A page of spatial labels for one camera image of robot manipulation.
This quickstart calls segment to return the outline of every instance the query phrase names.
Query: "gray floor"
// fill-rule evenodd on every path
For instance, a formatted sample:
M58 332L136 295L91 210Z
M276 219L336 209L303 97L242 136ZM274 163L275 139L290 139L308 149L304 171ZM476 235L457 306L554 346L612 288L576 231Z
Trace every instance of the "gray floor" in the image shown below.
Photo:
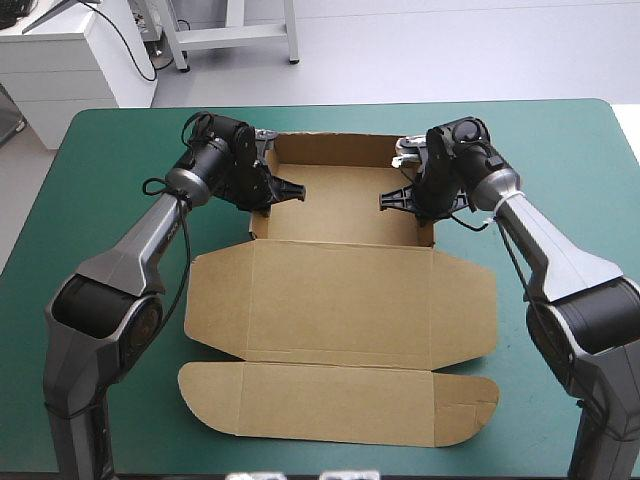
M247 0L248 23L282 17ZM224 3L174 0L192 28ZM640 104L640 1L297 0L301 62L286 44L189 55L160 72L156 107L596 97ZM617 107L640 156L640 107ZM0 148L0 269L55 152L27 129Z

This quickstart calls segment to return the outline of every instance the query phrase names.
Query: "black cable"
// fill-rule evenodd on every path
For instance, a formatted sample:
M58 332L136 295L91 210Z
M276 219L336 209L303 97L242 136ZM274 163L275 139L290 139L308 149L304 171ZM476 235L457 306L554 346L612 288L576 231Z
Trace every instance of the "black cable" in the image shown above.
M473 225L469 225L466 222L463 222L462 220L460 220L458 217L456 217L453 213L450 215L450 217L459 225L462 225L464 228L468 228L469 230L473 231L473 232L481 232L482 230L484 230L485 228L487 228L489 226L488 223L484 223L481 227L474 227Z
M164 188L161 188L158 190L149 190L147 187L149 186L150 183L154 183L154 182L164 185ZM176 197L176 199L178 200L178 212L179 212L180 225L182 226L182 233L184 235L184 246L186 251L187 263L184 267L184 271L182 272L182 278L180 279L180 285L178 286L178 291L176 292L176 296L173 298L173 302L171 302L171 306L167 310L167 313L165 314L162 320L162 324L164 325L166 322L169 321L169 319L171 318L171 315L173 315L173 312L178 306L178 302L180 301L180 298L182 297L182 293L184 292L184 287L187 284L187 279L189 278L189 271L191 270L191 239L189 237L189 226L187 224L187 212L185 211L185 206L183 205L183 202L184 202L187 204L187 208L190 208L189 199L186 197L184 192L172 188L162 178L155 178L155 177L148 178L142 183L142 193L149 196L167 193L169 195L173 195L174 197Z
M140 69L140 65L138 65L138 62L136 61L135 57L133 56L133 52L131 51L131 47L129 47L129 44L127 43L127 41L124 38L124 35L122 35L122 32L120 32L118 27L116 27L116 24L113 23L109 17L107 17L104 13L102 13L100 10L98 10L94 6L89 5L88 3L84 2L83 0L76 0L76 2L81 3L85 7L87 7L89 9L93 10L94 12L96 12L98 15L100 15L102 18L104 18L107 21L107 23L109 23L109 25L111 25L113 27L113 29L116 31L116 33L120 37L120 40L122 40L122 43L124 43L124 46L126 47L127 52L129 53L129 57L131 57L131 61L133 62L133 65L136 67L136 70L138 71L138 73L140 74L140 76L142 78L144 78L147 82L155 82L157 80L158 73L157 73L157 71L155 69L153 70L153 77L152 78L147 77L142 72L142 70Z
M513 252L513 249L511 248L511 244L509 243L509 240L507 238L505 228L501 224L501 220L498 217L495 218L495 221L496 221L496 224L498 225L498 231L500 232L500 236L502 237L502 242L504 243L507 253L509 254L509 258L511 259L511 263L513 263L513 266L516 270L516 274L518 275L518 278L520 279L520 283L522 284L522 288L524 289L525 299L529 303L529 305L531 305L531 308L533 309L533 313L536 317L536 320L540 325L540 328L544 332L545 336L547 337L547 342L549 343L551 348L555 350L555 353L556 355L558 355L558 358L561 358L563 356L562 352L558 350L555 343L552 341L551 337L549 336L549 333L544 328L544 323L542 322L542 315L540 314L536 303L533 301L533 297L531 296L531 292L529 290L529 285L527 284L527 281L524 278L524 274L522 273L522 269L520 268L518 259L516 258L516 255ZM573 379L573 381L575 381L576 384L584 392L584 396L590 401L591 405L593 405L593 407L597 410L599 418L594 417L592 412L589 411L589 408L586 409L586 412L594 421L594 423L598 426L598 428L602 431L602 433L621 443L634 442L637 440L637 438L625 439L623 437L620 437L620 435L618 435L616 432L612 431L611 428L607 426L606 418L608 417L608 415L606 413L607 412L606 408L600 405L600 402L595 398L593 394L589 392L589 390L585 387L585 385L580 381L579 378L573 375L570 371L569 371L569 375L571 375L571 378ZM581 400L578 400L577 405L580 408L584 408L585 406L584 402L582 402Z
M169 63L167 63L166 65L161 66L160 68L153 68L156 72L159 72L160 70L164 70L165 68L167 68L169 65L171 65L173 63L173 58L171 60L169 60Z

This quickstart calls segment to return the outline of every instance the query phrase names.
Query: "white table frame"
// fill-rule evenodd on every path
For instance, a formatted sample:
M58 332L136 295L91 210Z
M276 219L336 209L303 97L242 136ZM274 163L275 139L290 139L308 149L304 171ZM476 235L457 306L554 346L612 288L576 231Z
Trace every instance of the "white table frame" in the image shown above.
M300 57L293 0L283 0L283 2L284 23L247 26L244 24L245 0L227 0L225 27L182 31L178 26L171 0L155 1L167 43L176 67L181 72L189 71L186 55L183 55L183 52L240 47L281 40L289 42L289 63L298 63Z

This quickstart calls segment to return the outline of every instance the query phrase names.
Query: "cabinet drawer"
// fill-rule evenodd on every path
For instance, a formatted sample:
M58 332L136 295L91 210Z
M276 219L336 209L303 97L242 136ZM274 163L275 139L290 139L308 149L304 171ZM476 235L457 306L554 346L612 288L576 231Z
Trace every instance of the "cabinet drawer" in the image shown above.
M86 39L2 42L0 73L100 70Z
M101 71L0 73L14 101L113 98Z

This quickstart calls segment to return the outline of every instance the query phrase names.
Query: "white cable tie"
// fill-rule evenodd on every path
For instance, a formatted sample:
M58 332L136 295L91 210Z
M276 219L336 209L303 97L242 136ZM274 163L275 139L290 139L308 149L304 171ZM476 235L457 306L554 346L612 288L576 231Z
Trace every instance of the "white cable tie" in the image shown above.
M522 197L526 198L526 195L524 194L524 192L521 192L520 190L515 190L515 191L510 192L509 194L505 195L500 200L498 200L498 203L496 203L496 206L493 208L493 218L498 216L498 210L500 210L500 207L502 207L502 204L504 202L506 202L510 198L517 197L517 196L522 196Z

